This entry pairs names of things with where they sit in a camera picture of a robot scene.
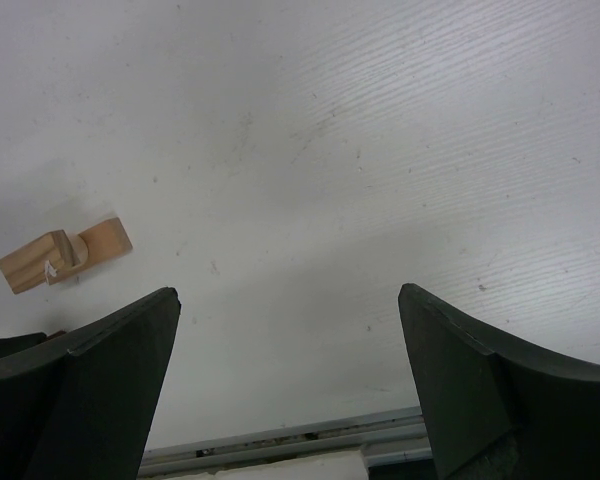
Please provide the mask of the light wooden cylinder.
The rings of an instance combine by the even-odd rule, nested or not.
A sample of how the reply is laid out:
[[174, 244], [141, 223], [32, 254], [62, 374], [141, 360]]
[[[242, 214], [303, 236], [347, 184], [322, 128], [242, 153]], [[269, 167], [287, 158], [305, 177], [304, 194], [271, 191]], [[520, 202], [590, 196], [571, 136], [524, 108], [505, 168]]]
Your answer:
[[68, 236], [74, 265], [84, 270], [121, 257], [133, 246], [119, 217], [106, 219], [79, 234]]

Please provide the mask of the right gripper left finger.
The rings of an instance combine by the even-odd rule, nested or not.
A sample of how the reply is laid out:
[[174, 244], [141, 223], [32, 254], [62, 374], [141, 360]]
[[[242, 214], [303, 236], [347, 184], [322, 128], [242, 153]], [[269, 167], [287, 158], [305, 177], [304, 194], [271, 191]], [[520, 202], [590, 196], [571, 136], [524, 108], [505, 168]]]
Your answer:
[[181, 304], [165, 287], [0, 358], [0, 479], [134, 479]]

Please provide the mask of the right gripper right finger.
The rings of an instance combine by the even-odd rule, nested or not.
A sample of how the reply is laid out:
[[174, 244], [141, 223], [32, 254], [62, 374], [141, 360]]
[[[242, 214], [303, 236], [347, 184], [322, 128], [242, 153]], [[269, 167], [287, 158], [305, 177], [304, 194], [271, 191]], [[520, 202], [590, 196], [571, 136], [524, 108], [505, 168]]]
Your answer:
[[532, 344], [415, 284], [399, 313], [441, 479], [600, 479], [600, 365]]

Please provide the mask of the light wooden plank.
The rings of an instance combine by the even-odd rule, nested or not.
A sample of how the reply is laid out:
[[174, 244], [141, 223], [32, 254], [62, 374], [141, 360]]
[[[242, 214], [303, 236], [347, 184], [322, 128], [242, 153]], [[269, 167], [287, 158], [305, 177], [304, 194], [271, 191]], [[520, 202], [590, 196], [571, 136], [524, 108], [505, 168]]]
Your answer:
[[46, 283], [74, 266], [64, 230], [50, 231], [0, 259], [0, 272], [14, 294]]

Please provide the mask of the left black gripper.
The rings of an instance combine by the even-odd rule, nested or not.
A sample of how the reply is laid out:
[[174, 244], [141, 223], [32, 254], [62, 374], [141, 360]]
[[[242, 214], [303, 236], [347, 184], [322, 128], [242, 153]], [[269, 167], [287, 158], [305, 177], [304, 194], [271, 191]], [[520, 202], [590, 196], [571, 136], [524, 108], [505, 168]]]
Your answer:
[[33, 333], [9, 338], [0, 338], [0, 358], [4, 358], [43, 343], [45, 333]]

